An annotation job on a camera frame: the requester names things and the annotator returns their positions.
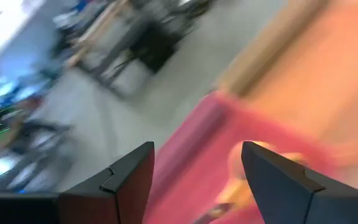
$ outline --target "wooden board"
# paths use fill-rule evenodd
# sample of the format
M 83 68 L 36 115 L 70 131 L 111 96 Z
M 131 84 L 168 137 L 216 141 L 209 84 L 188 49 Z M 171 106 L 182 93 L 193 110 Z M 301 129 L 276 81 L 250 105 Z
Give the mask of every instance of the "wooden board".
M 328 0 L 293 0 L 233 60 L 218 80 L 218 87 L 242 96 L 264 76 L 291 41 L 324 9 Z

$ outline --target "concrete floor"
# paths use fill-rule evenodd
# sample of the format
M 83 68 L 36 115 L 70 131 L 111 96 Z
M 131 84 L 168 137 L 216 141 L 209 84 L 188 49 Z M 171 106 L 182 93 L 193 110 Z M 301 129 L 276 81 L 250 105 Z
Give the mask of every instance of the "concrete floor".
M 101 90 L 79 70 L 68 71 L 43 110 L 47 119 L 74 127 L 76 163 L 59 190 L 85 180 L 145 141 L 154 141 L 158 150 L 284 4 L 285 0 L 216 1 L 162 70 L 126 101 Z M 132 68 L 128 73 L 139 72 Z

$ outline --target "black plastic part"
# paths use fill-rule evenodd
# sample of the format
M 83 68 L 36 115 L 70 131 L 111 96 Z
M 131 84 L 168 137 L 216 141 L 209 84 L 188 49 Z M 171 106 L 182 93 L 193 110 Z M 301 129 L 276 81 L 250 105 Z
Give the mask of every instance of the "black plastic part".
M 154 143 L 146 142 L 64 193 L 0 192 L 0 223 L 142 223 L 153 169 Z
M 129 48 L 149 70 L 156 74 L 175 53 L 177 40 L 160 24 L 147 24 L 145 32 Z
M 244 170 L 266 224 L 358 223 L 358 190 L 252 142 Z

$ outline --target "orange surface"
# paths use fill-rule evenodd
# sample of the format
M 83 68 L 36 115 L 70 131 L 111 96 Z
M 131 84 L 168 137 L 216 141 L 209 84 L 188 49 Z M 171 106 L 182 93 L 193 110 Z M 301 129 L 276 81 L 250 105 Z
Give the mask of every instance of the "orange surface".
M 332 2 L 245 99 L 358 164 L 358 1 Z

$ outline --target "wooden table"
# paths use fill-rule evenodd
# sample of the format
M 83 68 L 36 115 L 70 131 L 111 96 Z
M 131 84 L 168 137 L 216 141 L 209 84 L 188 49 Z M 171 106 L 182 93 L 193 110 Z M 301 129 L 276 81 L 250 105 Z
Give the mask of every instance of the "wooden table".
M 317 16 L 301 24 L 316 9 Z M 358 188 L 358 1 L 290 5 L 235 59 L 219 86 L 329 146 L 342 167 L 339 178 Z
M 92 26 L 76 41 L 77 52 L 66 61 L 66 68 L 75 66 L 88 53 L 92 45 L 109 29 L 121 11 L 128 7 L 128 0 L 116 0 L 99 15 Z

